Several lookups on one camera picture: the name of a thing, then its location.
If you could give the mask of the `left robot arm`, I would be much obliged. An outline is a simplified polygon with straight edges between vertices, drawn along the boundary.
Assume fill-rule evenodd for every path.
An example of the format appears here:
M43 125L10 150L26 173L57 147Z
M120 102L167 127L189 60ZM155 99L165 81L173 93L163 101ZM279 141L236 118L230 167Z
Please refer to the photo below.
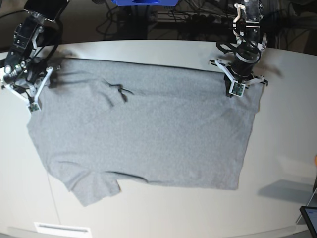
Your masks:
M264 76L253 73L254 66L260 61L267 47L267 35L260 30L264 17L264 7L260 0L242 0L234 4L237 11L232 20L236 46L226 41L218 41L216 47L224 54L233 54L233 62L223 63L221 59L210 60L224 73L227 97L242 97L245 89L253 84L268 85Z

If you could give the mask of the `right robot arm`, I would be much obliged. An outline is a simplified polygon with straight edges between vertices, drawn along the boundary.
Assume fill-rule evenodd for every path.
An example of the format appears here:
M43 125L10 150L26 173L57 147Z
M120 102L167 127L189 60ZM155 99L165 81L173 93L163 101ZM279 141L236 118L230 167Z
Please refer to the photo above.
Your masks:
M51 75L60 65L49 64L63 34L60 15L67 0L28 0L28 13L13 34L13 44L6 58L0 61L2 88L20 98L30 113L40 111L40 94L51 84Z

